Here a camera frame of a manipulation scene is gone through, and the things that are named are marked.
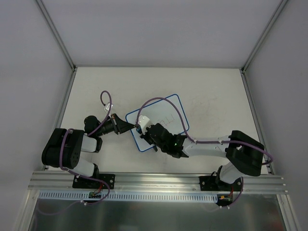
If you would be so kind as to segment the blue framed whiteboard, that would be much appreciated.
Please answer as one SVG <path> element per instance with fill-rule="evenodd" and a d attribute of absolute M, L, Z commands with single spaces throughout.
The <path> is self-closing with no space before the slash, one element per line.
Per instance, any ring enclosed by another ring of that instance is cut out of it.
<path fill-rule="evenodd" d="M 179 110 L 185 129 L 188 131 L 190 126 L 183 109 L 180 97 L 177 94 L 172 94 L 167 97 L 176 108 Z M 125 120 L 131 124 L 135 124 L 139 109 L 136 109 L 125 116 Z M 153 124 L 160 123 L 172 134 L 184 134 L 184 129 L 181 124 L 180 117 L 174 107 L 163 100 L 156 100 L 152 103 L 147 104 L 141 111 L 141 115 L 147 116 Z M 136 143 L 137 149 L 140 152 L 146 152 L 153 148 L 153 145 L 149 145 L 144 139 L 140 138 L 140 134 L 135 129 L 131 130 L 131 134 Z"/>

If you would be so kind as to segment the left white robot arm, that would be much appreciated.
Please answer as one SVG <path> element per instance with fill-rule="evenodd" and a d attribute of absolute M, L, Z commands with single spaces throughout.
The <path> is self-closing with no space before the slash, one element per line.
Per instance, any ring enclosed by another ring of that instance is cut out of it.
<path fill-rule="evenodd" d="M 134 125 L 121 120 L 117 114 L 107 116 L 103 123 L 91 115 L 85 118 L 84 125 L 85 130 L 56 128 L 42 152 L 41 161 L 46 166 L 71 171 L 75 176 L 82 175 L 84 182 L 95 188 L 101 181 L 98 166 L 80 154 L 98 153 L 103 144 L 102 135 L 122 134 Z"/>

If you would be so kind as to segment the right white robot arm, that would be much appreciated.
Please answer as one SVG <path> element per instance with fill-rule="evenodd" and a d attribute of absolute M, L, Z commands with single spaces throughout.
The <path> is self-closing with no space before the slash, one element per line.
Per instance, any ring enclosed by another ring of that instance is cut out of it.
<path fill-rule="evenodd" d="M 172 134 L 158 123 L 138 128 L 137 132 L 148 144 L 174 158 L 215 156 L 228 159 L 227 164 L 219 167 L 215 179 L 220 190 L 227 190 L 240 177 L 261 174 L 264 145 L 239 130 L 214 141 L 191 141 L 187 135 Z"/>

